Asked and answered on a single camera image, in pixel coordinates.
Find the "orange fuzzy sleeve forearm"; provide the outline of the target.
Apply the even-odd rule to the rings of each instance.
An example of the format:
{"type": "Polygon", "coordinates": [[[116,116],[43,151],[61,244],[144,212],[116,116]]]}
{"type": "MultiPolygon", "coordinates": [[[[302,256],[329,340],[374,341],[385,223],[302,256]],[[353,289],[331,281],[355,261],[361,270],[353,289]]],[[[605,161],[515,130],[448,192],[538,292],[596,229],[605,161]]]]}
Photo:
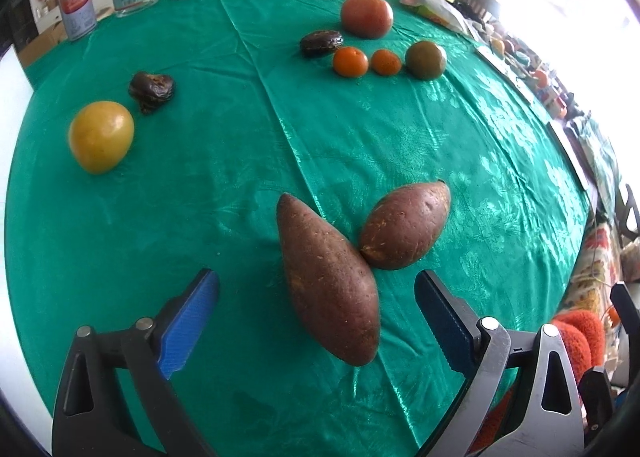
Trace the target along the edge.
{"type": "MultiPolygon", "coordinates": [[[[589,369],[603,364],[605,337],[602,321],[597,314],[586,310],[569,311],[556,314],[551,319],[551,324],[561,333],[576,382],[582,380],[589,369]]],[[[512,392],[513,388],[510,388],[488,414],[471,451],[479,451],[494,440],[508,409],[512,392]]]]}

